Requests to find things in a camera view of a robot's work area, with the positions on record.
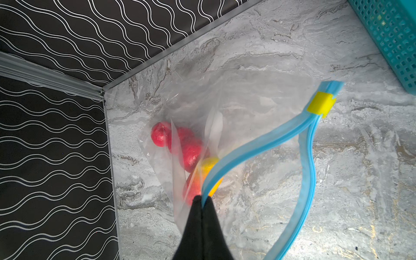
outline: black wall panel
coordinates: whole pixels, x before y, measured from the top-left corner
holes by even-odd
[[[0,77],[0,259],[118,258],[103,103]]]
[[[0,50],[104,86],[247,0],[0,0]]]

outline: plastic zipper bag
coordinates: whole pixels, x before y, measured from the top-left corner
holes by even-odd
[[[226,192],[218,205],[223,209],[219,218],[223,216],[225,220],[223,229],[229,229],[223,231],[226,237],[236,238],[237,226],[241,226],[237,219],[245,216],[232,211],[243,213],[244,203],[250,203],[250,199],[242,200],[242,207],[232,201],[244,193],[241,182],[247,171],[245,166],[248,159],[254,158],[254,162],[249,160],[255,168],[250,169],[251,175],[263,175],[264,179],[256,184],[263,186],[265,197],[267,192],[275,194],[273,187],[289,176],[302,175],[300,195],[295,191],[298,188],[279,191],[291,193],[291,199],[279,207],[292,217],[265,259],[283,257],[312,203],[312,140],[316,126],[332,107],[341,87],[340,82],[323,82],[317,89],[309,77],[279,72],[220,70],[172,82],[161,89],[162,104],[140,133],[139,141],[173,202],[179,230],[183,232],[194,196],[202,195],[204,204],[207,196],[220,187],[218,193],[222,189]],[[283,151],[276,152],[275,160],[262,157],[282,144]],[[267,165],[267,176],[259,165]]]

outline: red tomato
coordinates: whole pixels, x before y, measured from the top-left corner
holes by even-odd
[[[171,139],[171,132],[171,123],[159,122],[152,127],[150,136],[155,145],[165,147]]]

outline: yellow zipper slider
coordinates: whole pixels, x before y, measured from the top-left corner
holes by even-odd
[[[327,114],[334,106],[336,101],[337,99],[334,98],[334,95],[332,94],[317,92],[306,111],[313,114],[322,115],[322,118],[325,118],[327,117]]]

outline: blue zipper seal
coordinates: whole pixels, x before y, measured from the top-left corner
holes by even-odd
[[[312,144],[322,115],[308,112],[308,107],[319,92],[332,94],[333,97],[336,97],[343,85],[343,82],[338,81],[321,82],[317,92],[315,92],[309,103],[299,115],[271,132],[233,150],[212,168],[203,183],[202,206],[205,205],[208,194],[214,185],[231,169],[240,163],[273,149],[299,135],[298,142],[302,163],[302,187],[300,189],[299,199],[289,223],[279,239],[264,257],[265,260],[280,260],[284,257],[299,234],[312,206],[316,186],[316,170],[313,161]]]

